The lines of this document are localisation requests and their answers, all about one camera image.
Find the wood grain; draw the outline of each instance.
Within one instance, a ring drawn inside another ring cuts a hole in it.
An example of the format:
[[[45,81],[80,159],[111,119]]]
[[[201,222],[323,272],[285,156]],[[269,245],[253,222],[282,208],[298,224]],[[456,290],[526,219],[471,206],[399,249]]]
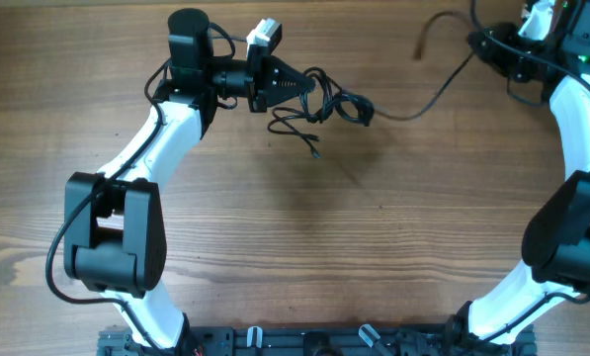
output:
[[[236,35],[279,19],[275,55],[404,114],[468,53],[465,29],[445,20],[412,61],[419,27],[466,5],[196,6]],[[480,5],[485,23],[519,10]],[[65,181],[108,162],[144,122],[142,86],[168,55],[166,19],[180,7],[0,9],[0,355],[89,355],[97,331],[123,323],[112,307],[58,301],[43,264]],[[563,177],[549,110],[510,100],[476,60],[418,121],[301,127],[321,137],[322,159],[267,133],[269,121],[244,104],[218,112],[163,194],[164,280],[193,325],[443,321],[514,267],[527,221]],[[88,295],[60,257],[58,284]],[[590,355],[590,305],[560,306],[537,326],[541,355]]]

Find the wire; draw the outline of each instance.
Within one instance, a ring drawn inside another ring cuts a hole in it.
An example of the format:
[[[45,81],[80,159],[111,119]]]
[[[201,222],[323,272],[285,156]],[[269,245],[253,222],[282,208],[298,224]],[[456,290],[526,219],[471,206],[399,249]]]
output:
[[[134,324],[136,330],[143,336],[145,341],[149,343],[149,345],[154,349],[155,353],[159,356],[166,355],[167,352],[161,350],[158,345],[152,340],[149,334],[145,331],[143,325],[140,323],[136,315],[133,313],[131,308],[129,307],[128,303],[119,299],[115,298],[91,298],[91,299],[75,299],[72,297],[66,296],[63,292],[61,292],[57,286],[55,285],[55,281],[53,280],[53,259],[55,257],[55,252],[57,251],[57,246],[59,242],[66,234],[68,228],[73,224],[77,216],[88,206],[92,204],[98,196],[104,193],[104,191],[113,183],[115,182],[122,174],[126,173],[128,170],[132,168],[136,160],[145,152],[145,150],[149,147],[149,145],[154,141],[156,135],[160,131],[161,127],[163,126],[163,112],[152,97],[149,95],[149,86],[154,81],[154,79],[160,74],[163,70],[166,70],[167,66],[169,66],[170,59],[166,60],[163,65],[158,68],[154,74],[147,80],[145,83],[145,98],[149,101],[149,103],[154,107],[156,110],[156,114],[158,115],[158,120],[156,121],[156,126],[154,130],[149,135],[149,137],[145,140],[145,142],[136,150],[136,152],[124,163],[124,165],[110,178],[106,179],[99,187],[94,189],[84,200],[82,200],[75,209],[70,212],[68,217],[64,220],[64,223],[57,231],[57,234],[53,238],[53,241],[48,249],[48,254],[46,255],[46,265],[44,274],[46,277],[46,283],[48,284],[48,288],[50,291],[61,300],[73,304],[73,305],[94,305],[94,304],[105,304],[105,303],[112,303],[120,306],[122,311],[126,313],[129,320]]]
[[[235,57],[235,44],[233,43],[233,38],[229,36],[228,33],[216,23],[209,23],[209,28],[221,34],[222,38],[228,42],[228,46],[231,47],[230,54],[222,55],[219,58],[232,59],[233,57]]]
[[[413,59],[416,59],[416,60],[422,59],[422,57],[424,56],[425,48],[426,48],[427,36],[429,34],[429,31],[431,30],[431,27],[433,26],[433,24],[437,20],[439,20],[443,17],[452,17],[454,19],[460,20],[472,31],[472,23],[471,23],[471,20],[468,18],[467,14],[464,14],[459,11],[439,12],[439,13],[431,16],[431,18],[429,20],[427,20],[426,23],[424,23],[424,25],[422,26],[422,30],[420,31],[420,35],[418,36],[415,50],[413,51]],[[444,82],[444,85],[442,85],[440,90],[438,90],[438,92],[435,94],[433,99],[431,99],[431,101],[428,102],[426,104],[426,106],[424,106],[424,108],[422,108],[422,110],[420,110],[419,112],[409,115],[409,116],[396,116],[396,115],[393,115],[392,113],[390,113],[387,109],[384,109],[383,107],[376,106],[376,113],[382,117],[385,117],[385,118],[391,119],[391,120],[396,120],[396,121],[412,121],[412,120],[420,118],[427,111],[429,111],[429,110],[431,110],[431,108],[433,108],[433,106],[440,99],[440,96],[442,96],[442,94],[444,93],[446,88],[448,88],[448,86],[453,82],[455,77],[465,68],[465,66],[468,64],[468,62],[470,61],[470,59],[472,58],[473,55],[474,55],[474,53],[471,53],[468,55],[468,57],[462,62],[462,64]]]
[[[506,92],[508,93],[508,95],[510,97],[512,97],[512,99],[518,101],[519,103],[522,103],[522,104],[525,104],[525,105],[529,105],[529,106],[531,106],[533,108],[539,108],[539,107],[541,107],[541,106],[543,106],[545,104],[545,101],[543,101],[543,98],[541,98],[541,101],[540,102],[535,103],[535,102],[529,101],[529,100],[527,100],[527,99],[519,96],[515,92],[513,92],[510,89],[510,81],[511,81],[511,79],[512,78],[508,76],[508,82],[507,82],[507,85],[506,85]]]
[[[476,17],[476,0],[470,0],[470,20],[477,31],[483,31],[483,26]]]
[[[424,56],[424,50],[426,48],[426,39],[427,35],[429,34],[429,30],[431,30],[431,26],[433,26],[437,20],[443,17],[452,17],[454,19],[460,20],[468,27],[470,31],[472,31],[472,23],[470,22],[467,14],[459,11],[439,12],[431,16],[431,18],[422,26],[422,31],[420,31],[420,36],[418,36],[417,44],[415,46],[415,50],[413,51],[413,59],[422,59],[422,56]]]
[[[232,39],[233,41],[236,41],[236,42],[241,42],[241,43],[245,43],[245,44],[246,44],[246,39],[244,39],[243,37],[240,37],[240,36],[234,36],[234,35],[231,35],[230,37],[231,37],[231,39]],[[224,36],[212,36],[211,38],[212,38],[213,40],[224,40]]]
[[[237,98],[233,97],[233,104],[225,104],[218,101],[217,106],[219,108],[223,108],[224,110],[233,110],[237,107]]]
[[[303,72],[303,75],[306,75],[309,78],[313,78],[319,83],[319,86],[321,87],[321,91],[323,93],[323,103],[321,105],[321,108],[319,108],[315,113],[312,114],[309,111],[308,93],[303,93],[299,95],[302,110],[297,110],[289,107],[273,108],[272,114],[275,119],[268,123],[267,129],[272,134],[291,134],[300,137],[310,147],[310,152],[312,153],[312,155],[315,158],[320,158],[320,153],[312,144],[312,141],[319,142],[318,136],[315,134],[300,132],[289,123],[290,120],[306,119],[311,124],[323,124],[323,122],[334,113],[334,110],[336,110],[336,112],[344,120],[350,123],[363,124],[365,126],[368,126],[370,121],[372,120],[372,117],[374,116],[375,108],[374,104],[369,99],[362,95],[353,94],[343,89],[332,78],[327,76],[327,74],[325,74],[325,71],[323,71],[323,69],[319,67],[308,68],[306,71]],[[337,89],[336,94],[334,94],[333,87]],[[349,114],[347,114],[347,112],[343,108],[343,103],[347,102],[352,104],[356,109],[356,117],[352,117]],[[291,113],[291,115],[282,117],[277,114],[278,112]],[[283,124],[290,130],[274,130],[273,125],[277,123]]]
[[[444,93],[446,88],[448,88],[448,86],[453,82],[455,77],[458,74],[460,74],[460,72],[465,68],[465,66],[472,59],[473,56],[474,56],[474,52],[469,54],[468,57],[466,59],[464,59],[462,64],[460,64],[460,66],[457,69],[455,69],[453,74],[451,74],[451,76],[448,79],[446,79],[446,81],[444,82],[444,85],[442,85],[440,90],[437,91],[437,93],[435,94],[433,99],[431,99],[431,101],[428,102],[428,104],[426,104],[426,106],[424,106],[424,108],[422,108],[422,110],[420,110],[419,112],[409,115],[409,116],[406,116],[406,117],[401,117],[401,116],[392,115],[389,112],[383,111],[381,108],[376,108],[377,114],[379,114],[387,119],[396,120],[396,121],[411,121],[411,120],[415,120],[415,119],[420,118],[422,115],[424,115],[424,113],[429,111],[435,105],[435,103],[437,102],[438,99],[440,99],[440,96],[442,96],[442,94]]]

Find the wooden surface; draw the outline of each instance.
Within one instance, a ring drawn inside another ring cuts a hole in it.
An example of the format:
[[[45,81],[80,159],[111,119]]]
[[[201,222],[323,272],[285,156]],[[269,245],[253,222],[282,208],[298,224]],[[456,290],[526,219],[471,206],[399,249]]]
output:
[[[480,4],[485,23],[519,10]],[[93,354],[97,331],[123,323],[110,306],[56,299],[43,265],[68,177],[108,162],[144,122],[142,86],[168,55],[179,7],[0,9],[0,355]],[[279,19],[275,55],[397,114],[420,108],[468,53],[466,29],[446,20],[425,60],[410,59],[423,21],[465,1],[198,7],[242,36]],[[269,121],[243,103],[218,112],[163,194],[163,278],[192,325],[444,321],[515,266],[527,221],[563,175],[549,110],[513,102],[477,60],[419,121],[300,126],[320,135],[322,159],[267,133]],[[59,286],[88,296],[57,261]],[[540,355],[590,355],[590,305],[537,326]]]

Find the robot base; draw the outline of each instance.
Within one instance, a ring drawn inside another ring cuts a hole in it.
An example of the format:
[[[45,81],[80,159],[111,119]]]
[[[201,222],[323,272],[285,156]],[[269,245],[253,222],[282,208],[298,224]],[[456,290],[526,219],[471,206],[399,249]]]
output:
[[[191,356],[536,356],[536,336],[532,326],[526,327],[512,345],[491,352],[468,351],[459,347],[445,350],[442,344],[443,324],[411,325],[379,328],[377,347],[371,348],[359,336],[359,328],[276,328],[261,330],[258,337],[251,329],[231,327],[192,327],[202,345],[201,352]],[[108,329],[99,333],[97,356],[153,355],[150,349],[131,341],[131,330]]]

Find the robotic arm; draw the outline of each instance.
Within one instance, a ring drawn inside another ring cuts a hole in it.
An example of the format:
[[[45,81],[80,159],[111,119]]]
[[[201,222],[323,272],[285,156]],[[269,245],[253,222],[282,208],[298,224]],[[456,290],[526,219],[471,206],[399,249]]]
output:
[[[168,22],[171,78],[165,75],[154,95],[163,126],[131,169],[84,209],[65,235],[68,276],[105,298],[125,302],[129,309],[118,306],[130,329],[100,333],[98,355],[535,355],[534,334],[528,325],[563,300],[590,300],[590,173],[585,173],[590,172],[590,90],[579,80],[508,52],[487,37],[546,60],[566,57],[561,62],[570,63],[590,85],[590,61],[582,59],[582,55],[590,58],[590,51],[577,51],[582,50],[578,44],[590,40],[590,24],[580,21],[590,17],[590,2],[578,2],[574,9],[568,9],[571,2],[565,4],[538,1],[518,32],[512,24],[499,24],[468,37],[478,56],[509,79],[543,81],[544,98],[560,129],[568,179],[530,222],[523,260],[492,292],[467,302],[445,325],[379,330],[368,324],[359,329],[191,328],[171,302],[160,279],[167,247],[159,191],[182,157],[205,135],[216,108],[227,108],[217,98],[245,97],[251,112],[265,112],[314,88],[312,79],[270,55],[282,35],[281,25],[274,20],[263,20],[251,32],[247,59],[235,60],[232,54],[213,56],[210,29],[229,41],[233,53],[234,46],[205,13],[193,9],[174,13]],[[569,36],[579,36],[580,41],[563,41]],[[119,156],[98,174],[71,177],[66,185],[67,215],[120,171],[148,140],[159,119],[152,107],[143,128]],[[98,224],[112,214],[124,216],[123,229]],[[576,299],[580,294],[586,297]],[[141,328],[134,325],[135,320]]]

